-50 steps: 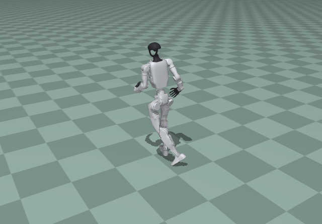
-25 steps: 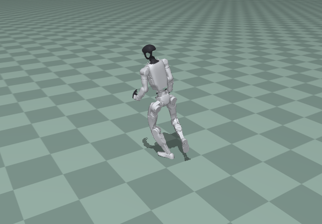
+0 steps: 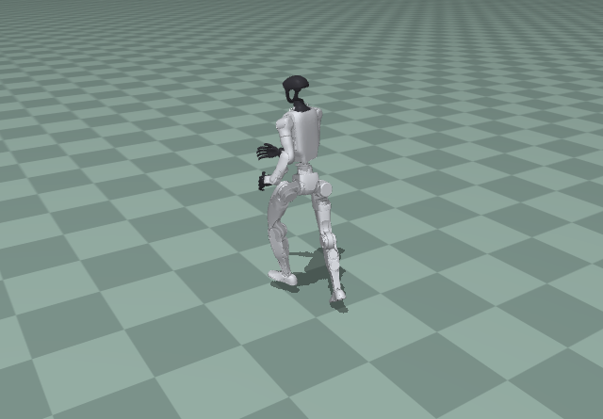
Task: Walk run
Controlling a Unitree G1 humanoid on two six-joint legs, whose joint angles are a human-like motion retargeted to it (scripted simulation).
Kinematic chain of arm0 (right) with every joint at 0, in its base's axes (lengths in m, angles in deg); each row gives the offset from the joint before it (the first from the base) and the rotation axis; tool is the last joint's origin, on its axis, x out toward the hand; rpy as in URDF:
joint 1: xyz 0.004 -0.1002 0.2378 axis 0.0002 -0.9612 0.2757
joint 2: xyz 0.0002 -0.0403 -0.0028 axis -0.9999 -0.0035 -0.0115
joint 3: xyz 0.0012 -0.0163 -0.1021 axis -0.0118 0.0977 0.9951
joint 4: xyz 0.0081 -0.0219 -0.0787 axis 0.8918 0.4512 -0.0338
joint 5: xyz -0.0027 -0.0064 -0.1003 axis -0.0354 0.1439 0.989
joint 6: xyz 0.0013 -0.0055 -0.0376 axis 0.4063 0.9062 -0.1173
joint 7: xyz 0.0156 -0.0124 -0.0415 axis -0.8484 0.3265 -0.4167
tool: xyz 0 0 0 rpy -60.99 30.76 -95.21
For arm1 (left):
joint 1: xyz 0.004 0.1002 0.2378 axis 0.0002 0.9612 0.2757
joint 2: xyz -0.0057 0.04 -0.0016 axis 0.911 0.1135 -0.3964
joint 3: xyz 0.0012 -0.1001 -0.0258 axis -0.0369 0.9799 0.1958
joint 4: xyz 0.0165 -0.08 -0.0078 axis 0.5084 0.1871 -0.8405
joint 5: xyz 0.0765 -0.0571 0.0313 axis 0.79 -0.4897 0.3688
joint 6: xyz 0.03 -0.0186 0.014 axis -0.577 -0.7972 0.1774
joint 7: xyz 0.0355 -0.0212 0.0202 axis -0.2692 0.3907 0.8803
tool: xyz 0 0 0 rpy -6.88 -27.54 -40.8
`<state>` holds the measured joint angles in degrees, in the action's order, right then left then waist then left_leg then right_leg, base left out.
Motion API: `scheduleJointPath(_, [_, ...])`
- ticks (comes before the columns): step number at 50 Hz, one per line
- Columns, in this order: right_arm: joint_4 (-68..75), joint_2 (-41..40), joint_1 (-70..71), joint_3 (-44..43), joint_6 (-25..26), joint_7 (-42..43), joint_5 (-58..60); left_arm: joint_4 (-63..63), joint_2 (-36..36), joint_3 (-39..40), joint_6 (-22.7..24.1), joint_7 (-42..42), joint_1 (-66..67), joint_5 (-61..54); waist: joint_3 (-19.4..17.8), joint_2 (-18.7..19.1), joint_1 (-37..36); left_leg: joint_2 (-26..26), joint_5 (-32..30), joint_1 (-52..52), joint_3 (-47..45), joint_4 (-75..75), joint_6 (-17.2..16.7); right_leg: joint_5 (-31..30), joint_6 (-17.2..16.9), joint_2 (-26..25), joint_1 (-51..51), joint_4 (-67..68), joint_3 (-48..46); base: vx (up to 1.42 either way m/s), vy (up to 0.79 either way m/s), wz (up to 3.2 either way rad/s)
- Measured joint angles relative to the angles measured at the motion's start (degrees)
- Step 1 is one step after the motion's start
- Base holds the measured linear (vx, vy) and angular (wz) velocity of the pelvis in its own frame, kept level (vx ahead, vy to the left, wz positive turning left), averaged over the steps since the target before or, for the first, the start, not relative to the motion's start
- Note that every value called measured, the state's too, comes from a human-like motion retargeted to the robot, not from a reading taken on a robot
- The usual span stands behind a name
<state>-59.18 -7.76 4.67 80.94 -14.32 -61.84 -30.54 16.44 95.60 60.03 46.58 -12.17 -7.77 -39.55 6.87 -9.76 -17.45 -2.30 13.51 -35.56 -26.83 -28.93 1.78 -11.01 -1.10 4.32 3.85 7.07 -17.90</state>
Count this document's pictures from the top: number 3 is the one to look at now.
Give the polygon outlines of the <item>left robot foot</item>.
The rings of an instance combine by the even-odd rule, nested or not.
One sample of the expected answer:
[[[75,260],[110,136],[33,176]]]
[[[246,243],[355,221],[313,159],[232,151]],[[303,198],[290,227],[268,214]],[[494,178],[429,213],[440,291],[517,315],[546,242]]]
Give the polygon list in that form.
[[[285,274],[285,273],[284,273]],[[277,270],[270,270],[268,272],[268,276],[272,279],[274,279],[275,281],[278,282],[285,282],[289,285],[296,285],[298,283],[297,277],[294,274],[290,274],[288,272],[288,277],[283,276],[282,271],[277,271]]]

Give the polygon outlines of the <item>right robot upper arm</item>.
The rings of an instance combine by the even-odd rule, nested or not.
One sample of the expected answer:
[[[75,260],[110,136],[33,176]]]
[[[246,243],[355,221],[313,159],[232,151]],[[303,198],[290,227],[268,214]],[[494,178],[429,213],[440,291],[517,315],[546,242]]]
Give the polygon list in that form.
[[[320,139],[320,121],[322,118],[322,110],[320,108],[314,107],[314,109],[317,111],[318,113],[318,137]],[[319,145],[318,145],[319,146]]]

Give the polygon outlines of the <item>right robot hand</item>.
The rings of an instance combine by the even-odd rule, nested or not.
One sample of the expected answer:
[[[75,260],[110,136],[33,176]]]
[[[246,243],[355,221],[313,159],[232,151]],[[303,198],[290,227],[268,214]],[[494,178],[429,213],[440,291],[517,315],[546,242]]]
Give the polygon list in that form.
[[[267,157],[268,157],[268,158],[272,158],[272,157],[275,157],[275,156],[278,156],[278,155],[279,155],[279,157],[280,157],[280,155],[281,155],[281,151],[284,151],[284,148],[279,148],[279,150],[278,150],[278,149],[277,149],[277,147],[272,146],[272,145],[271,145],[271,144],[269,144],[269,143],[264,143],[264,145],[265,145],[265,146],[268,146],[268,147],[264,147],[264,146],[262,146],[262,147],[258,147],[258,148],[257,148],[257,150],[259,150],[259,149],[266,149],[266,150],[259,150],[259,151],[257,151],[257,152],[256,152],[256,153],[258,153],[257,157],[258,157],[259,155],[263,155],[263,156],[260,156],[260,157],[258,158],[258,160],[260,160],[260,159],[262,159],[262,158],[267,158]],[[266,153],[261,153],[261,152],[266,152]],[[267,154],[267,155],[265,155],[265,154]]]

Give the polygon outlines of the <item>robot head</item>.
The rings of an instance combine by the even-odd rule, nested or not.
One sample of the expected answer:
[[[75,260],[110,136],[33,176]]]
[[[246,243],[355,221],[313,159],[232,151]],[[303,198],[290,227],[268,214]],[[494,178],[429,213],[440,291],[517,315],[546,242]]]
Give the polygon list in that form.
[[[309,87],[309,83],[304,77],[300,75],[290,76],[283,82],[283,87],[285,89],[285,96],[287,100],[296,106],[294,111],[305,112],[310,110],[310,107],[305,105],[303,99],[298,97],[298,94],[302,89]],[[294,98],[291,100],[289,98],[289,91],[292,89],[294,89],[295,94]]]

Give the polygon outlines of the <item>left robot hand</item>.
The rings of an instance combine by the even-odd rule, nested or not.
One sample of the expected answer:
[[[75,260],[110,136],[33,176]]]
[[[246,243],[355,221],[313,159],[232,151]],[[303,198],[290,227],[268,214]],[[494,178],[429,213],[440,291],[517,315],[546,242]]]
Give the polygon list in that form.
[[[259,177],[259,181],[258,181],[258,182],[259,182],[259,184],[258,184],[258,186],[259,186],[259,187],[258,187],[258,189],[259,189],[259,190],[262,190],[262,191],[264,191],[264,190],[265,190],[265,189],[262,189],[262,188],[264,188],[265,186],[269,186],[269,185],[271,185],[271,184],[264,184],[264,177],[265,177],[265,176],[269,176],[269,175],[265,175],[265,172],[263,171],[263,172],[262,172],[262,176],[260,176],[260,177]]]

